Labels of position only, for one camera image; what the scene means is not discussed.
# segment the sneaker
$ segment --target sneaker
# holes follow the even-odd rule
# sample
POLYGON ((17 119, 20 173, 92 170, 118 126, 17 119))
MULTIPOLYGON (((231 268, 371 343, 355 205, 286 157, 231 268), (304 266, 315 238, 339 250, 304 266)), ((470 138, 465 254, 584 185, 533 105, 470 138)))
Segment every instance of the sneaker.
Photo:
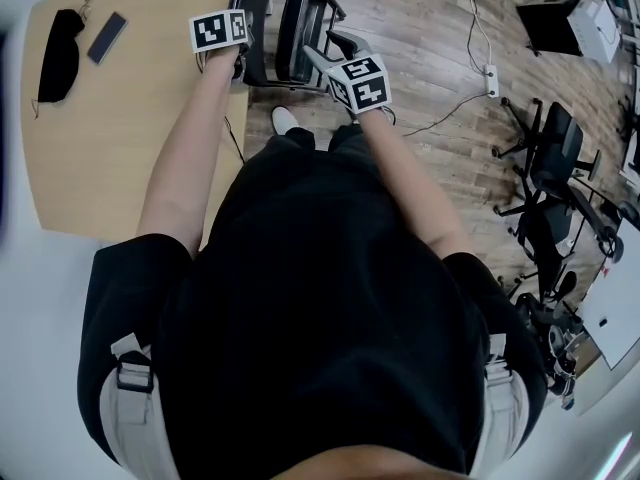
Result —
POLYGON ((293 114, 285 107, 276 107, 271 113, 271 121, 273 122, 273 128, 278 135, 284 135, 291 128, 298 128, 300 124, 293 117, 293 114))

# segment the desk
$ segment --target desk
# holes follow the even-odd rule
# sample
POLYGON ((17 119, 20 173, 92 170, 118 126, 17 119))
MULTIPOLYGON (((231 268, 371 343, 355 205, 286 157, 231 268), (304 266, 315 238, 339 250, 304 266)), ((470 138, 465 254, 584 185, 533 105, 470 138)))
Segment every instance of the desk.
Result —
POLYGON ((640 340, 637 290, 640 232, 623 220, 618 236, 624 241, 622 258, 616 264, 609 259, 605 261, 580 307, 585 329, 610 369, 640 340))
MULTIPOLYGON (((43 228, 122 241, 135 234, 155 160, 200 76, 188 19, 226 9, 229 0, 92 0, 76 38, 78 77, 64 101, 41 104, 34 119, 31 99, 56 11, 83 3, 45 0, 31 11, 20 97, 24 152, 43 228), (87 50, 114 11, 128 24, 97 66, 87 50)), ((227 116, 240 148, 247 101, 246 86, 235 86, 227 116)), ((225 128, 205 237, 241 166, 225 128)))

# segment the smartphone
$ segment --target smartphone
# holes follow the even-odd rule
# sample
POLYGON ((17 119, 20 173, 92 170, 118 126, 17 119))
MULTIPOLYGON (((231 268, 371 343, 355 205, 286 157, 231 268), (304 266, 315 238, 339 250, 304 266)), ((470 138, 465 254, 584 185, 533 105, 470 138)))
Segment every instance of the smartphone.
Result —
POLYGON ((111 49, 111 46, 126 24, 127 20, 117 12, 111 15, 87 52, 87 55, 93 62, 96 64, 102 62, 102 59, 107 55, 107 52, 111 49))

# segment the black box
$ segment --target black box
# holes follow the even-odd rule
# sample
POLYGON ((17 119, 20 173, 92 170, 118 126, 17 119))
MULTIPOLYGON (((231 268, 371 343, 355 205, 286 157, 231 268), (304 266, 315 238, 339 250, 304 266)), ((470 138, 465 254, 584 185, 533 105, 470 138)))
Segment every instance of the black box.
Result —
POLYGON ((533 0, 516 9, 534 50, 582 56, 567 17, 580 0, 533 0))

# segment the white strap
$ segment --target white strap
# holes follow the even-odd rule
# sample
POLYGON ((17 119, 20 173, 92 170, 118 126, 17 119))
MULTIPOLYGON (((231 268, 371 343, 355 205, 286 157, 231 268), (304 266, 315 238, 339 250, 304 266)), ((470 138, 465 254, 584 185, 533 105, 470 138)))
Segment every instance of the white strap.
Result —
POLYGON ((493 356, 504 356, 504 349, 507 347, 507 335, 492 334, 491 335, 491 350, 489 353, 493 356))
MULTIPOLYGON (((140 352, 150 359, 150 347, 143 351, 131 334, 111 346, 118 358, 140 352)), ((144 386, 150 368, 122 364, 120 386, 144 386)), ((100 393, 102 428, 115 459, 139 480, 180 480, 171 454, 164 424, 158 378, 153 375, 151 393, 118 388, 118 368, 114 369, 100 393)))
POLYGON ((469 476, 486 478, 517 451, 529 421, 529 397, 518 372, 506 361, 486 368, 484 423, 469 476))

